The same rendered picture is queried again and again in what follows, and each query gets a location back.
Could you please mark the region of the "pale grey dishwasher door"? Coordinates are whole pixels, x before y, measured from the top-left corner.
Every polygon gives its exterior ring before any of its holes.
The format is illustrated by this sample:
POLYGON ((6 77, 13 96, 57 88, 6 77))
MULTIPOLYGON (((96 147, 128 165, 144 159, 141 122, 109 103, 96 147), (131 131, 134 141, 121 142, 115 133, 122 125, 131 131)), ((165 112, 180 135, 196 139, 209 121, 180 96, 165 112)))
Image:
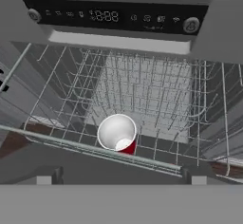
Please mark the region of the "pale grey dishwasher door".
POLYGON ((85 122, 97 127, 110 115, 124 114, 142 135, 186 143, 191 72, 185 61, 110 56, 97 73, 85 122))

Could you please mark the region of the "grey cupboard door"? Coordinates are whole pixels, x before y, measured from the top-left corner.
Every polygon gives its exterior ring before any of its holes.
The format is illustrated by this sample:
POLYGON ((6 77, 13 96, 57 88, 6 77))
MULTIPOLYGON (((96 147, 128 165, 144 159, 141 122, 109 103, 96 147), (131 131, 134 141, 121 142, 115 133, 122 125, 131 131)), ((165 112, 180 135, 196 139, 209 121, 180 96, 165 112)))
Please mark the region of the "grey cupboard door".
MULTIPOLYGON (((0 84, 27 45, 0 42, 0 84)), ((69 140, 94 135, 85 122, 93 65, 86 49, 31 45, 0 94, 0 122, 26 129, 43 124, 44 134, 69 140)))

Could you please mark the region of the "red cup with white inside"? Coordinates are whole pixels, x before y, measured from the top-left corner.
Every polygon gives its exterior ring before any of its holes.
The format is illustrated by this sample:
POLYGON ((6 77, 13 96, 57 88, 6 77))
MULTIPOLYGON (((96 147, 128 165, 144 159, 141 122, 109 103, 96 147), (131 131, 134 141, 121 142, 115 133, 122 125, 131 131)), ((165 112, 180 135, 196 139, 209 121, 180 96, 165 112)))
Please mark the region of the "red cup with white inside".
POLYGON ((128 116, 115 114, 99 125, 97 139, 104 149, 133 155, 136 148, 137 126, 128 116))

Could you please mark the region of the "grey dishwasher with black panel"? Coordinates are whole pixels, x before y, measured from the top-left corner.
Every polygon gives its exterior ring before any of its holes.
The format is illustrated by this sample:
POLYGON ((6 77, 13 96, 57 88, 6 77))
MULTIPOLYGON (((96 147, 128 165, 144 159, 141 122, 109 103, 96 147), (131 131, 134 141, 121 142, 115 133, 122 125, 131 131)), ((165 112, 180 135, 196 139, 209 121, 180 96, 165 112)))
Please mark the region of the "grey dishwasher with black panel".
POLYGON ((0 41, 243 65, 243 0, 0 0, 0 41))

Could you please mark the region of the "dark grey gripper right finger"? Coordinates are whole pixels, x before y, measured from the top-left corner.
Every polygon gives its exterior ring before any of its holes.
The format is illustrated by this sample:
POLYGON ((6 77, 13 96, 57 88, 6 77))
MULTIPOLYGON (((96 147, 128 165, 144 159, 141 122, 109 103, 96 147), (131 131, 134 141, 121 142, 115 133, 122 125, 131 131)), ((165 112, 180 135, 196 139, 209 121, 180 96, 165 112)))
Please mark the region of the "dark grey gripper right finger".
POLYGON ((190 185, 217 185, 222 184, 212 172, 201 168, 182 168, 181 173, 183 179, 190 185))

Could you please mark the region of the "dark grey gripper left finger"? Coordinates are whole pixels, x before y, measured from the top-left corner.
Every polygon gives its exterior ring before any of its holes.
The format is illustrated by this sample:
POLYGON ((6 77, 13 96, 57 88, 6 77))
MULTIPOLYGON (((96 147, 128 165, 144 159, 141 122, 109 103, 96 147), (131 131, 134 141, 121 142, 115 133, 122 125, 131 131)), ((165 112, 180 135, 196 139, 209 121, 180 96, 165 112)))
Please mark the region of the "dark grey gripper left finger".
POLYGON ((19 181, 20 184, 55 185, 64 183, 62 166, 43 166, 19 181))

